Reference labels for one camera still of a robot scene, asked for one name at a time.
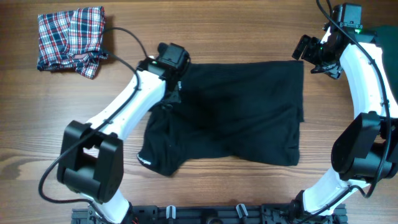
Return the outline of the black garment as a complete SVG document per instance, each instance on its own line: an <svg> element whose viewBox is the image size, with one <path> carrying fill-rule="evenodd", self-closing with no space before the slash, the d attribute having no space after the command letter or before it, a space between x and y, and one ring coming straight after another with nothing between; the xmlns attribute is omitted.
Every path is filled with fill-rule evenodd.
<svg viewBox="0 0 398 224"><path fill-rule="evenodd" d="M303 72L303 63L292 60L191 64L180 102L153 107L139 162L164 176L190 159L297 165Z"/></svg>

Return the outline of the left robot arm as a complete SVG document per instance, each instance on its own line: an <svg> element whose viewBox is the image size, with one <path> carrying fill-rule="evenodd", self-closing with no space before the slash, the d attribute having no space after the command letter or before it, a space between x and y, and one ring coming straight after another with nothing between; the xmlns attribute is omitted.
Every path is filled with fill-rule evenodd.
<svg viewBox="0 0 398 224"><path fill-rule="evenodd" d="M65 128L57 179L88 203L72 211L72 223L137 223L119 189L124 140L153 106L180 101L180 79L190 63L176 44L161 43L158 53L139 62L130 83L102 112Z"/></svg>

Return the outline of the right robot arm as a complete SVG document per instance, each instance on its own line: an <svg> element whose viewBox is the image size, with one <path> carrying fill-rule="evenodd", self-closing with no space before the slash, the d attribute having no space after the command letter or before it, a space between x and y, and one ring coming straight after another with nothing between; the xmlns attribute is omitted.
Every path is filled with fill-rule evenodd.
<svg viewBox="0 0 398 224"><path fill-rule="evenodd" d="M358 4L322 13L323 38L302 36L292 56L311 63L313 73L346 75L354 119L335 141L328 171L284 212L297 223L337 221L344 200L356 192L369 198L380 180L397 174L397 28L365 29Z"/></svg>

